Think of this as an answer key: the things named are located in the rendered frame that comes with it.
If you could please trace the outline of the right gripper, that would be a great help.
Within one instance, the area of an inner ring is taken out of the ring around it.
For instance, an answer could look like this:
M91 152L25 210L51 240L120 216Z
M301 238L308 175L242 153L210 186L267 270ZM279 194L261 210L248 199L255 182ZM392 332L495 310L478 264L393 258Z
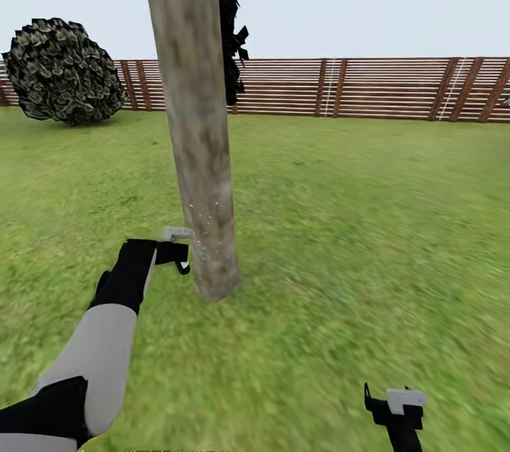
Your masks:
M423 429L421 420L424 416L423 405L404 405L404 414L394 414L391 413L387 400L372 398L370 393L365 391L365 407L368 411L372 411L375 424L387 426L390 438L396 431L407 431L418 439L415 429Z

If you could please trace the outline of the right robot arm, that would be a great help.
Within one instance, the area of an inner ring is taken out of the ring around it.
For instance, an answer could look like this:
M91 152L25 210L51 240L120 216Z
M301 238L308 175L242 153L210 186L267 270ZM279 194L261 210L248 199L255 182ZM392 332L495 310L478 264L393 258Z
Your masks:
M387 426L394 452L423 452L415 429L422 430L423 406L429 399L420 390L389 388L388 400L377 400L365 391L365 407L375 424Z

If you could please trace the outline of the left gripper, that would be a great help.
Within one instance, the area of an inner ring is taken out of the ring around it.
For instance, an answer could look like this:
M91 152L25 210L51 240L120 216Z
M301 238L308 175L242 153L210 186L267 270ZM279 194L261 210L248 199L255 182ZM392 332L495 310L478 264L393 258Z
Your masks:
M177 242L161 242L166 249L166 258L164 263L180 261L186 263L189 260L189 245Z

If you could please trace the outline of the pesticide atomizer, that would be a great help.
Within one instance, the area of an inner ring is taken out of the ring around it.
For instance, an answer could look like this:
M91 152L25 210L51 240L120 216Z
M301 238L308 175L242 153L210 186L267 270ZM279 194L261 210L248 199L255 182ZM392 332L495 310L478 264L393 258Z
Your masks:
M191 265L186 264L183 266L182 262L176 261L176 266L178 270L180 271L181 275L186 275L191 272Z

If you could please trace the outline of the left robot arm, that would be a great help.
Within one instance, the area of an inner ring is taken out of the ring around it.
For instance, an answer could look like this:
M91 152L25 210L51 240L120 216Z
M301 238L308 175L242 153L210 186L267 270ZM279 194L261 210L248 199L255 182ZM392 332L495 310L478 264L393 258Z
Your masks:
M187 227L166 226L161 242L131 237L67 345L32 392L0 409L0 452L77 452L104 434L123 406L140 299L153 266L189 260Z

